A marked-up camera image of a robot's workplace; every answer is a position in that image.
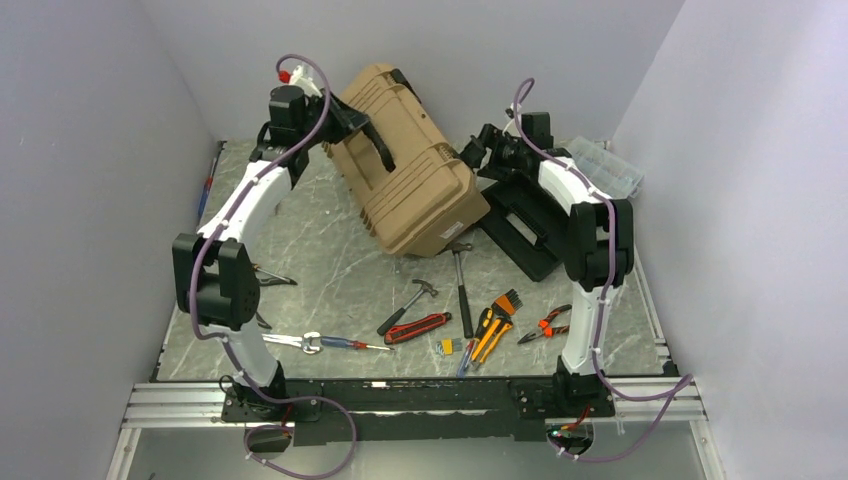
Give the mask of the black tool tray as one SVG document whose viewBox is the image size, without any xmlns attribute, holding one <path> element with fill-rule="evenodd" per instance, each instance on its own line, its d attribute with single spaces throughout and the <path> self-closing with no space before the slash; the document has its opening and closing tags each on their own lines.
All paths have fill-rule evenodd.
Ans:
<svg viewBox="0 0 848 480">
<path fill-rule="evenodd" d="M 540 282 L 563 265 L 569 218 L 539 185 L 514 174 L 483 196 L 490 211 L 477 225 L 530 280 Z"/>
</svg>

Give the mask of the tan plastic toolbox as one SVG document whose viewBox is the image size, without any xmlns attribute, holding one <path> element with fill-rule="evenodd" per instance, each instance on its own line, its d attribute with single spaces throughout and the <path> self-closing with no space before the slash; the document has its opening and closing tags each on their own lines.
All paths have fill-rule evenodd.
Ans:
<svg viewBox="0 0 848 480">
<path fill-rule="evenodd" d="M 392 156 L 388 168 L 364 133 L 322 146 L 385 253 L 433 257 L 489 212 L 471 168 L 398 68 L 370 64 L 337 97 L 369 116 Z"/>
</svg>

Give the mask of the large black-handled hammer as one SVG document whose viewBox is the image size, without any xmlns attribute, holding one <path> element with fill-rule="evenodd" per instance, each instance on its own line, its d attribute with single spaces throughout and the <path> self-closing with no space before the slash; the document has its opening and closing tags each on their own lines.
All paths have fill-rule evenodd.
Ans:
<svg viewBox="0 0 848 480">
<path fill-rule="evenodd" d="M 467 290 L 464 282 L 464 272 L 462 268 L 462 258 L 461 255 L 465 251 L 471 251 L 472 246 L 466 243 L 453 242 L 448 246 L 448 249 L 451 251 L 456 270 L 457 277 L 457 290 L 458 290 L 458 300 L 459 300 L 459 308 L 461 315 L 461 322 L 463 326 L 463 336 L 466 339 L 470 339 L 474 335 L 474 326 L 471 319 L 470 313 L 470 305 L 467 296 Z"/>
</svg>

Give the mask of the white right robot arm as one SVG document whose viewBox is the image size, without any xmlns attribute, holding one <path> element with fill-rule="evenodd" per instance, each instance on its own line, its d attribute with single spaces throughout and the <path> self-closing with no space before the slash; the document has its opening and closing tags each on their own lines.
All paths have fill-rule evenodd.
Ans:
<svg viewBox="0 0 848 480">
<path fill-rule="evenodd" d="M 611 389 L 601 350 L 611 304 L 635 264 L 631 203 L 603 192 L 565 149 L 553 146 L 545 112 L 516 114 L 508 131 L 485 124 L 461 160 L 493 180 L 480 221 L 489 238 L 533 281 L 564 268 L 571 319 L 550 388 L 557 411 L 574 415 Z"/>
</svg>

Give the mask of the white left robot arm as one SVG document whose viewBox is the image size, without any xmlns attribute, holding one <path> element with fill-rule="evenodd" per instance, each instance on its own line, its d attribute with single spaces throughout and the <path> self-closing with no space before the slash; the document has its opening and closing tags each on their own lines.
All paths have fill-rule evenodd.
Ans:
<svg viewBox="0 0 848 480">
<path fill-rule="evenodd" d="M 195 336 L 216 340 L 235 368 L 238 394 L 264 420 L 287 406 L 281 363 L 269 352 L 256 313 L 260 282 L 249 254 L 263 225 L 309 164 L 317 144 L 338 144 L 374 134 L 369 116 L 327 89 L 315 95 L 297 86 L 273 89 L 244 175 L 217 214 L 172 244 L 177 304 L 189 314 Z"/>
</svg>

